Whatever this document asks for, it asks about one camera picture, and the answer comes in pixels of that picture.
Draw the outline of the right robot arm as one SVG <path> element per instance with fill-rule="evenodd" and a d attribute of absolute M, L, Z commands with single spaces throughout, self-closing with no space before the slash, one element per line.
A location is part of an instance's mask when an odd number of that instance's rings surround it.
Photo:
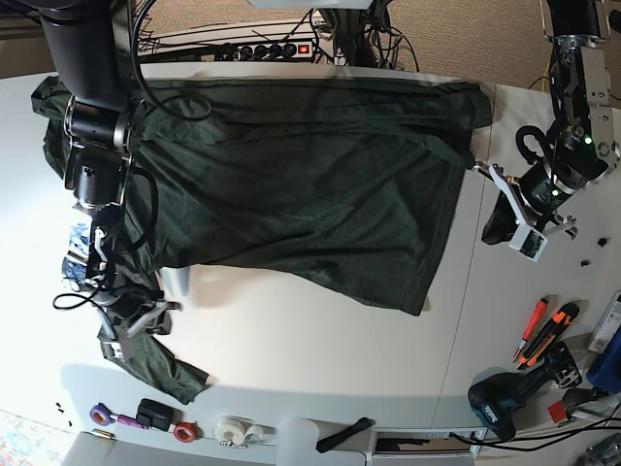
<path fill-rule="evenodd" d="M 212 105 L 197 99 L 185 116 L 159 98 L 142 72 L 139 46 L 153 2 L 128 12 L 128 45 L 119 44 L 114 21 L 118 1 L 36 1 L 59 78 L 70 92 L 62 119 L 69 153 L 63 182 L 76 199 L 77 219 L 61 274 L 76 304 L 90 304 L 101 320 L 104 341 L 119 347 L 140 334 L 167 335 L 170 313 L 181 305 L 158 285 L 130 276 L 122 260 L 141 248 L 158 220 L 159 193 L 153 175 L 136 163 L 136 144 L 149 110 L 188 122 L 206 119 Z M 150 219 L 141 236 L 123 239 L 125 198 L 133 178 L 146 181 Z"/>

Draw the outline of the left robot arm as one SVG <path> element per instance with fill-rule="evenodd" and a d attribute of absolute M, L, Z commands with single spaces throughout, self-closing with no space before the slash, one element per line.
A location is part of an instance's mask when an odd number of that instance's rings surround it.
<path fill-rule="evenodd" d="M 610 26 L 601 5 L 540 4 L 544 34 L 552 46 L 546 77 L 554 119 L 547 130 L 524 125 L 516 131 L 516 147 L 529 166 L 522 176 L 507 176 L 497 164 L 475 164 L 499 189 L 482 233 L 488 246 L 507 243 L 534 257 L 556 232 L 575 237 L 574 217 L 561 216 L 559 208 L 619 162 L 602 48 Z"/>

